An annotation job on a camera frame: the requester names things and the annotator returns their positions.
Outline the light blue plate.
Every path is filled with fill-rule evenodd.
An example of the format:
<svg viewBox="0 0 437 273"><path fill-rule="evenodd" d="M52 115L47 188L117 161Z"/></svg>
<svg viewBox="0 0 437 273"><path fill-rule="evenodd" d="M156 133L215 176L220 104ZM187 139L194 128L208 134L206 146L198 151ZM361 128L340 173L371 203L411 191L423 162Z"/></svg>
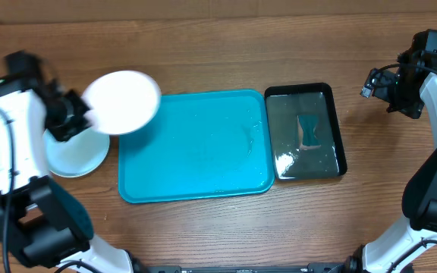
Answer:
<svg viewBox="0 0 437 273"><path fill-rule="evenodd" d="M110 136L86 129L67 142L57 141L46 130L43 134L49 170L60 177L82 177L96 170L110 148Z"/></svg>

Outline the pink white plate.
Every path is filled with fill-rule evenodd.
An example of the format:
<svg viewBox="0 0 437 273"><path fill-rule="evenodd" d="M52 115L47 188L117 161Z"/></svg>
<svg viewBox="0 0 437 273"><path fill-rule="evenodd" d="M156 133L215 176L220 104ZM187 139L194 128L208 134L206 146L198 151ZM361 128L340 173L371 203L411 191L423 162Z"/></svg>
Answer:
<svg viewBox="0 0 437 273"><path fill-rule="evenodd" d="M85 117L93 130L122 135L139 130L155 117L161 90L145 73L116 71L94 80L81 98L90 108Z"/></svg>

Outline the green scrubbing sponge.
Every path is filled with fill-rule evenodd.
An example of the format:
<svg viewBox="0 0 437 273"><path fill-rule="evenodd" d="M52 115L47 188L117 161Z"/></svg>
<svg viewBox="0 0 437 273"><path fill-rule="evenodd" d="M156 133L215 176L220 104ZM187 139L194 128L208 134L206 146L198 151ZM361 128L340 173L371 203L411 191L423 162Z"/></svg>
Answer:
<svg viewBox="0 0 437 273"><path fill-rule="evenodd" d="M318 149L321 146L315 135L317 123L318 118L315 115L298 116L298 134L301 139L300 149Z"/></svg>

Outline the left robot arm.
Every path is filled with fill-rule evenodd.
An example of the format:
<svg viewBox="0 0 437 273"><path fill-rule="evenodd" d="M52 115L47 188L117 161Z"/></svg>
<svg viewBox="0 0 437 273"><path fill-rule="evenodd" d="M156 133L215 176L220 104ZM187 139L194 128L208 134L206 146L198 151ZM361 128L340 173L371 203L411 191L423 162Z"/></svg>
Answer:
<svg viewBox="0 0 437 273"><path fill-rule="evenodd" d="M74 91L63 95L38 76L0 78L0 243L3 265L13 256L25 267L61 272L146 272L142 262L95 234L83 205L52 178L43 143L87 128L87 106Z"/></svg>

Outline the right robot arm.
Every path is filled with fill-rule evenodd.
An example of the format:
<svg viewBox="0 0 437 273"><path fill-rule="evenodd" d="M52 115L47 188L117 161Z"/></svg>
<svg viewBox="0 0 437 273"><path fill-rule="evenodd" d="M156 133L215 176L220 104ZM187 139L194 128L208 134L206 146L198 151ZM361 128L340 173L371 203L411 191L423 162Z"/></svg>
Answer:
<svg viewBox="0 0 437 273"><path fill-rule="evenodd" d="M403 53L393 74L373 71L361 92L389 103L389 111L423 105L435 149L409 180L402 197L403 215L378 239L360 246L334 272L410 272L413 260L437 245L437 50Z"/></svg>

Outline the black rectangular water tray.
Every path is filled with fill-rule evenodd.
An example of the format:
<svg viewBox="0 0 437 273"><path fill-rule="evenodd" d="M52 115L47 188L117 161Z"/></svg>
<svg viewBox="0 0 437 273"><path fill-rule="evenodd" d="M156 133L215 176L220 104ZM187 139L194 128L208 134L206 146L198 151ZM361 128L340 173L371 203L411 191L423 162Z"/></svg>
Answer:
<svg viewBox="0 0 437 273"><path fill-rule="evenodd" d="M271 86L264 99L278 180L326 179L347 172L332 88L327 83ZM299 115L318 118L318 149L300 149Z"/></svg>

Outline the teal plastic tray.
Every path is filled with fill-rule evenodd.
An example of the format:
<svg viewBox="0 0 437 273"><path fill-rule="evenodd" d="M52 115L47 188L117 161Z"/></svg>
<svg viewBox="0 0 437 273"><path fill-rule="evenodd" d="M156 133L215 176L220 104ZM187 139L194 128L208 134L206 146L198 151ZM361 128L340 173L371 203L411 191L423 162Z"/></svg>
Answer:
<svg viewBox="0 0 437 273"><path fill-rule="evenodd" d="M129 203L264 193L275 180L266 106L253 89L162 97L119 138L118 192Z"/></svg>

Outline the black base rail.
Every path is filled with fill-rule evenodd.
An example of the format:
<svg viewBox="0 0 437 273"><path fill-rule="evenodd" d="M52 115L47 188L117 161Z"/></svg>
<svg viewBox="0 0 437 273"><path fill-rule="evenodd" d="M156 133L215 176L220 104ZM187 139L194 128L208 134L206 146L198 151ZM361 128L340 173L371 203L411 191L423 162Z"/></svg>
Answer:
<svg viewBox="0 0 437 273"><path fill-rule="evenodd" d="M238 267L196 267L185 268L177 265L148 266L149 273L340 273L344 263L314 262L308 265L292 266L238 266Z"/></svg>

